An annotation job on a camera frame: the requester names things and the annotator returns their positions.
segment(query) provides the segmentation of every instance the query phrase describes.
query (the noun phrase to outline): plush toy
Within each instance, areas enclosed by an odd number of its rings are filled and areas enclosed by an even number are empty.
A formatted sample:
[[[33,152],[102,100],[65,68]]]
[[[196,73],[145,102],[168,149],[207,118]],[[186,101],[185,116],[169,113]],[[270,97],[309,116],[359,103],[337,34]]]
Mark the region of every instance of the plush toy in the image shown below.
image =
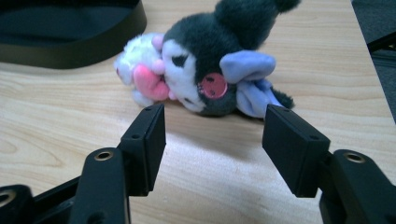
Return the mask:
[[[255,51],[279,13],[300,0],[221,0],[212,13],[186,17],[165,33],[132,39],[114,66],[122,82],[134,85],[142,106],[179,100],[190,111],[222,116],[239,109],[264,118],[268,104],[293,107],[265,78],[276,66]]]

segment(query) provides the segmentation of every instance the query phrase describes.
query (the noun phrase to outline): wooden table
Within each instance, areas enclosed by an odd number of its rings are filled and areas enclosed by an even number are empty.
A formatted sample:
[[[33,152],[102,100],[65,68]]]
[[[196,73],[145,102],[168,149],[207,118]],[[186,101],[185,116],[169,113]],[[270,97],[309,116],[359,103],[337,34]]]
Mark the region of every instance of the wooden table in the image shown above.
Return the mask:
[[[143,2],[146,32],[165,32],[215,0]],[[396,128],[349,0],[306,0],[281,15],[260,51],[294,111],[331,140],[374,159],[396,182]],[[0,63],[0,186],[34,195],[80,175],[85,157],[115,147],[142,109],[112,63],[53,70]],[[165,103],[167,145],[155,190],[131,198],[133,223],[320,223],[261,147],[263,122],[203,118]]]

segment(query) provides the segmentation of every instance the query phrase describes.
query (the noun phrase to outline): dark floor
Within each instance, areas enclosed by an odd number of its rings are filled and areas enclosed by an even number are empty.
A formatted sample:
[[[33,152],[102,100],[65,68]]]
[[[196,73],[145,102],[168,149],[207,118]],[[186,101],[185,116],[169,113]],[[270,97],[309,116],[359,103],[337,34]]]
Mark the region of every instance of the dark floor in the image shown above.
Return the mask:
[[[396,32],[396,0],[353,0],[352,6],[366,43]],[[372,59],[396,120],[396,51],[379,50]]]

